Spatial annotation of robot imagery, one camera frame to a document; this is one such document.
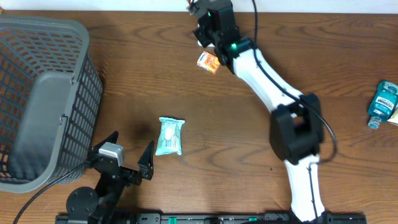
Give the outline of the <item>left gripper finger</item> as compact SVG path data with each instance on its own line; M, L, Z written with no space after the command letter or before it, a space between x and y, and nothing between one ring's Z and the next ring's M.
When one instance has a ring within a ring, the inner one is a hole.
M114 131L107 138L105 138L104 140L99 142L97 145L93 146L91 151L92 152L99 152L99 149L101 148L101 146L103 146L107 142L116 144L117 140L118 140L118 136L119 136L119 132L118 131Z
M152 180L154 175L154 145L155 142L151 141L137 162L137 165L139 166L139 173L141 177L146 180Z

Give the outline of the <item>light blue tissue pack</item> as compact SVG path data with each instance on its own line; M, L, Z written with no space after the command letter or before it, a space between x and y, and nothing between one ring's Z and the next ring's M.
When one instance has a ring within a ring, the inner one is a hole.
M161 130L156 148L156 156L167 154L182 155L182 126L184 120L160 117Z

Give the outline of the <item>small orange snack box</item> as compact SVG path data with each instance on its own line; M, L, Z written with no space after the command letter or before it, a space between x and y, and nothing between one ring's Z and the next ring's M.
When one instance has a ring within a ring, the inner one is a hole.
M215 55L203 51L197 60L197 66L215 74L220 67L220 62Z

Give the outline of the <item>blue mouthwash bottle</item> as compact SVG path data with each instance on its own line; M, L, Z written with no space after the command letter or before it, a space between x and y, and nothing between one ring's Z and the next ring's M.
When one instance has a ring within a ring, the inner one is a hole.
M382 81L377 87L376 94L369 105L368 114L370 119L368 126L378 129L380 124L386 122L393 114L397 106L397 85Z

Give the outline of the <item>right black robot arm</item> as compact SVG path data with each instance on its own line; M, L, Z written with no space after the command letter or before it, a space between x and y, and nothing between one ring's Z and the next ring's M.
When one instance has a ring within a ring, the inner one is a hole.
M212 45L220 64L247 83L269 110L269 142L287 169L292 213L300 222L319 222L325 208L318 181L323 142L318 98L290 86L262 56L257 40L241 35L231 1L191 1L188 10L198 19L194 34L200 45Z

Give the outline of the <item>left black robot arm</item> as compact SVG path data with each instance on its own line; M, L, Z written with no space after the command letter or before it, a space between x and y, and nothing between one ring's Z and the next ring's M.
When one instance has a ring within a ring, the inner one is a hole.
M67 215L56 217L56 223L125 223L114 214L126 187L140 185L154 175L155 142L150 141L137 162L138 170L123 166L124 148L117 144L119 133L114 131L93 146L87 157L88 167L100 173L95 188L79 187L66 202Z

